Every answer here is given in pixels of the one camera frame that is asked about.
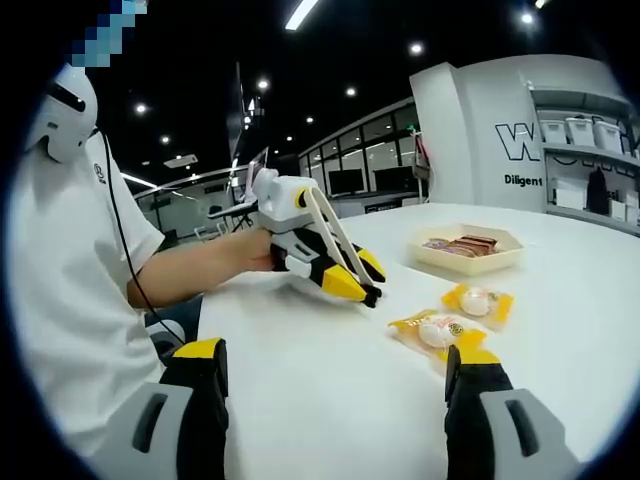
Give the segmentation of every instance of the plastic wrapper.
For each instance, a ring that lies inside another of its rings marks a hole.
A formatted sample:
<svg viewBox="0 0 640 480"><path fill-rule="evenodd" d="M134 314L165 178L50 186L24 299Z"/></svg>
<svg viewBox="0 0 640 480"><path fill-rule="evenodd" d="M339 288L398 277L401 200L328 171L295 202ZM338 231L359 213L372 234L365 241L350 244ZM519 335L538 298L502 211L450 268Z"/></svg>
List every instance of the plastic wrapper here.
<svg viewBox="0 0 640 480"><path fill-rule="evenodd" d="M473 322L459 315L423 310L412 317L389 324L389 334L409 348L446 366L449 346L478 349L487 334L473 328Z"/></svg>
<svg viewBox="0 0 640 480"><path fill-rule="evenodd" d="M442 303L493 330L500 330L509 318L513 297L481 287L458 285L442 297Z"/></svg>

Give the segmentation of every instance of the computer monitor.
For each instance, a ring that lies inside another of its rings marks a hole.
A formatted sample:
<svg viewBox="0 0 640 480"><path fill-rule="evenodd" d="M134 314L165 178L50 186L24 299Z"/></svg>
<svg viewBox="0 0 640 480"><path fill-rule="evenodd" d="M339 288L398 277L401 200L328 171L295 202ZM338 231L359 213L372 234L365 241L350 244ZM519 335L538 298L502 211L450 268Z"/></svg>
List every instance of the computer monitor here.
<svg viewBox="0 0 640 480"><path fill-rule="evenodd" d="M413 176L412 167L386 168L374 172L376 190L392 192L417 192L418 180Z"/></svg>
<svg viewBox="0 0 640 480"><path fill-rule="evenodd" d="M329 172L329 184L331 185L332 195L355 193L364 190L362 170L358 168Z"/></svg>

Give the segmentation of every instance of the hand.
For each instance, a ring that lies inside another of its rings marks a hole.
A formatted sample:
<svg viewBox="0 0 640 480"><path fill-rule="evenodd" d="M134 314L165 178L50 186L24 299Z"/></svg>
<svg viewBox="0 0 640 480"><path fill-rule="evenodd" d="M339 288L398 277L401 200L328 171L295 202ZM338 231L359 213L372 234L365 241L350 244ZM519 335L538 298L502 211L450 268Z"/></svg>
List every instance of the hand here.
<svg viewBox="0 0 640 480"><path fill-rule="evenodd" d="M231 255L238 262L240 272L270 272L271 234L263 228L241 230L222 237L228 242Z"/></svg>

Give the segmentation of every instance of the egg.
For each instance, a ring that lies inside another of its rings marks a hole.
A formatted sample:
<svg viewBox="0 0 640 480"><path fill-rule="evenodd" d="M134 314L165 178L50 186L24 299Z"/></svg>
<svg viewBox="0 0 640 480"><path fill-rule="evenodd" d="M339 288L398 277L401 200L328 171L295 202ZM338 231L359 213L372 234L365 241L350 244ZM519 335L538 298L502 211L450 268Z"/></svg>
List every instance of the egg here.
<svg viewBox="0 0 640 480"><path fill-rule="evenodd" d="M474 317L484 317L491 312L489 292L483 288L471 287L460 298L460 308Z"/></svg>
<svg viewBox="0 0 640 480"><path fill-rule="evenodd" d="M455 315L432 315L418 327L420 340L433 348L449 348L464 328Z"/></svg>

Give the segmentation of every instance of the desk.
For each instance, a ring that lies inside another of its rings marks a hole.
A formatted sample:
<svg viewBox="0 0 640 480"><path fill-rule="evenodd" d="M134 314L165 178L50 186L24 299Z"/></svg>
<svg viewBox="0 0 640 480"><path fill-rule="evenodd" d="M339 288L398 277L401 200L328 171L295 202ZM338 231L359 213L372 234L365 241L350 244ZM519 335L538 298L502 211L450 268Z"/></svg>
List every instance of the desk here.
<svg viewBox="0 0 640 480"><path fill-rule="evenodd" d="M514 387L564 423L580 460L606 445L640 372L640 240L543 214L419 205L344 221L387 268L374 310L306 297L286 274L243 275L205 298L200 337L228 341L230 480L445 478L444 379L385 326L440 307L461 280L418 271L405 249L417 228L457 222L506 228L525 246L520 265L472 281L516 298L487 340Z"/></svg>

